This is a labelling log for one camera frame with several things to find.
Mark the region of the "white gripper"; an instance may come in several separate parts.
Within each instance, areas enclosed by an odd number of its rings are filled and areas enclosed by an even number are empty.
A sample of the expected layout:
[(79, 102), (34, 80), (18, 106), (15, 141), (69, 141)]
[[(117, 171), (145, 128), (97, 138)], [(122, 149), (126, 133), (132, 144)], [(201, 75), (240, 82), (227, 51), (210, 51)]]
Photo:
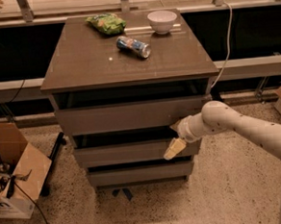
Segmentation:
[(170, 125), (170, 128), (178, 134), (180, 138), (173, 138), (164, 154), (164, 159), (170, 161), (177, 154), (181, 153), (186, 147), (186, 143), (196, 142), (201, 135), (201, 116), (200, 114), (188, 115)]

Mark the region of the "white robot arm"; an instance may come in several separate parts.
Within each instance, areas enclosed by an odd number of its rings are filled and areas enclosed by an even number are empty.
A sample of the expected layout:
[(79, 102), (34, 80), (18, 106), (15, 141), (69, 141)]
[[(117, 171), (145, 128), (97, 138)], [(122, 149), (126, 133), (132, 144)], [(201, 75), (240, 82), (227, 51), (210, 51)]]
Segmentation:
[(164, 154), (167, 161), (181, 153), (188, 143), (226, 130), (236, 132), (281, 160), (281, 124), (243, 115), (223, 102), (209, 101), (201, 112), (182, 118), (170, 128), (178, 134), (178, 137), (174, 137), (167, 147)]

